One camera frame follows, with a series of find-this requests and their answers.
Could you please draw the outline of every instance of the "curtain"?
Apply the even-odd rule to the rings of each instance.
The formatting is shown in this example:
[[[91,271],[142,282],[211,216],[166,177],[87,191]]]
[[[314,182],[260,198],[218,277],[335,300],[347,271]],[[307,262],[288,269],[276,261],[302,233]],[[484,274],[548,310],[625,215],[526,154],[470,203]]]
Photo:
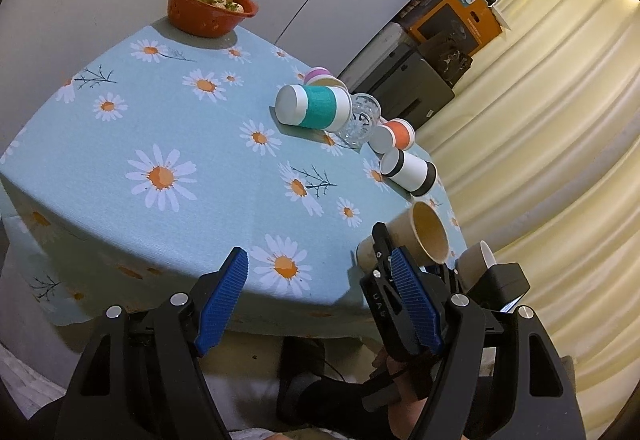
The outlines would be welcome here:
[[[588,438],[640,378],[638,0],[498,0],[511,27],[417,132],[467,243],[517,261]]]

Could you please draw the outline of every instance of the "hand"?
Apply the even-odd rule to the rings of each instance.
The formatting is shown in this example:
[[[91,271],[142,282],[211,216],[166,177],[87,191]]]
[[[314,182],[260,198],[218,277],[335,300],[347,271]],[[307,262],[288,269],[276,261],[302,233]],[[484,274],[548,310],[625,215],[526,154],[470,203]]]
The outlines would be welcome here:
[[[402,370],[406,363],[397,362],[389,357],[388,353],[382,348],[376,358],[373,360],[372,365],[374,368],[379,368],[386,363],[386,368],[389,373],[394,373]],[[400,393],[401,400],[396,404],[388,406],[387,415],[389,420],[389,427],[391,432],[396,438],[400,440],[407,440],[411,431],[414,429],[415,424],[420,418],[424,404],[427,399],[419,400],[415,394],[414,387],[411,385],[411,379],[409,373],[403,373],[394,379],[396,386],[398,387],[398,393]]]

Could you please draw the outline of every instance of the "cardboard box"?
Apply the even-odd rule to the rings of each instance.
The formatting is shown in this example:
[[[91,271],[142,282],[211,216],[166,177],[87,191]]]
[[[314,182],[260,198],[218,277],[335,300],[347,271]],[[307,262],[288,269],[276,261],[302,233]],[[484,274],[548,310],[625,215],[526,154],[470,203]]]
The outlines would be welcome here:
[[[450,35],[470,56],[502,33],[486,0],[412,0],[395,21],[420,43]]]

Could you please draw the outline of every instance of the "kraft paper cup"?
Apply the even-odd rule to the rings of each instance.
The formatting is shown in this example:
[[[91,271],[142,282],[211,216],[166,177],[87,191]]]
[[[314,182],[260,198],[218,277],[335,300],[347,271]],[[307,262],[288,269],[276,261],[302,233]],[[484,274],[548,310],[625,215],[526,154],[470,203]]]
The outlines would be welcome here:
[[[438,177],[438,170],[433,163],[398,148],[384,154],[380,161],[380,172],[413,196],[427,194]]]
[[[404,245],[418,266],[444,263],[449,257],[447,233],[436,212],[425,202],[416,200],[403,213],[386,224],[395,246]],[[356,249],[358,266],[371,272],[378,261],[373,249],[373,236],[368,236]]]
[[[406,150],[415,142],[415,131],[411,124],[402,118],[393,118],[371,132],[369,145],[376,153],[385,154],[392,148]]]
[[[342,88],[345,92],[349,93],[347,85],[332,75],[317,75],[305,84],[309,84],[311,86],[336,86],[337,88]]]
[[[464,291],[471,290],[473,285],[482,277],[482,274],[496,263],[494,254],[487,242],[478,242],[460,254],[456,261],[456,268]]]
[[[313,79],[316,76],[320,76],[320,75],[332,76],[332,74],[331,74],[331,72],[329,70],[327,70],[326,68],[322,68],[322,67],[318,66],[316,68],[311,68],[311,70],[309,70],[305,74],[305,77],[302,79],[302,83],[303,84],[308,84],[311,79]]]
[[[276,117],[283,124],[331,133],[351,116],[351,96],[341,88],[328,86],[283,86],[276,96]]]

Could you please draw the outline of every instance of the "tablecloth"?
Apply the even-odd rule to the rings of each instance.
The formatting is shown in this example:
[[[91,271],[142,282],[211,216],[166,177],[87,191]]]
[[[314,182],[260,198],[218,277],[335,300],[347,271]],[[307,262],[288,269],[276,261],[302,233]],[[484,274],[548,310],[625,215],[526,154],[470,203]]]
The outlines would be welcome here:
[[[354,251],[410,196],[368,146],[279,124],[277,91],[308,70],[242,28],[207,40],[163,19],[62,85],[0,159],[0,213],[50,321],[152,308],[238,245],[231,328],[375,336]],[[466,246],[442,184],[423,198],[452,268]]]

